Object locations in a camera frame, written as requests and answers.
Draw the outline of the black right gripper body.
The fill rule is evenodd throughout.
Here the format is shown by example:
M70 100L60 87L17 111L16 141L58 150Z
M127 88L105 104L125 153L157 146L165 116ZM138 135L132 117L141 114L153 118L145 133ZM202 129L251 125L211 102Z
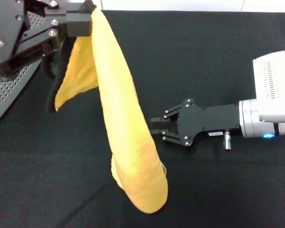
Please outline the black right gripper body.
M231 135L241 135L239 104L227 104L212 107L199 107L192 98L186 98L179 110L177 131L180 143L191 146L194 138L201 134L209 137L211 133L229 131Z

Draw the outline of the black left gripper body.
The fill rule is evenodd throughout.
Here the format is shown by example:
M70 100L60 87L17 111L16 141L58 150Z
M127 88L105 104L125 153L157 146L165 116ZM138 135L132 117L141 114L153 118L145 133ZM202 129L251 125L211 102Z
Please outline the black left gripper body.
M0 0L0 79L14 79L19 71L40 62L40 48L18 51L31 28L28 12L42 15L40 0Z

